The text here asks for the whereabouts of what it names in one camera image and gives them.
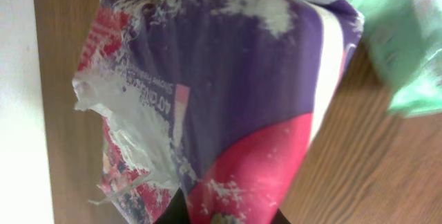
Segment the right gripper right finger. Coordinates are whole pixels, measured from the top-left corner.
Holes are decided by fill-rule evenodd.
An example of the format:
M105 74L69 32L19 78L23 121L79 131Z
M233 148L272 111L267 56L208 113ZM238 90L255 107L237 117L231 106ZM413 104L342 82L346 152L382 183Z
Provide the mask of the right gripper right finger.
M271 220L271 224L291 224L285 215L278 209Z

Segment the mint green wipes pack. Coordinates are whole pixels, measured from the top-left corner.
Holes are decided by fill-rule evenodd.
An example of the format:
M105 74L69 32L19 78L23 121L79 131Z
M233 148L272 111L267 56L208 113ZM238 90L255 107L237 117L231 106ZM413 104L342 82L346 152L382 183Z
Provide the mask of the mint green wipes pack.
M391 112L441 112L441 0L347 0L365 18L363 41L392 89Z

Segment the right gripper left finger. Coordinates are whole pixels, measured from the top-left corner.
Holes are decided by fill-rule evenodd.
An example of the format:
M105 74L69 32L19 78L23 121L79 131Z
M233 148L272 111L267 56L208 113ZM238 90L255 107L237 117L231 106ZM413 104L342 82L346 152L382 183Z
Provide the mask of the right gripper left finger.
M178 189L155 224L190 224L184 193Z

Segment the red purple pads pack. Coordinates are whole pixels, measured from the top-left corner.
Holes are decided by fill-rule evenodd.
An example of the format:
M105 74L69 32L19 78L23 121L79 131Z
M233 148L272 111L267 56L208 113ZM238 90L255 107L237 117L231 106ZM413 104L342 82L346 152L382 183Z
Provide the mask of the red purple pads pack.
M100 0L73 78L129 223L270 223L364 26L346 0Z

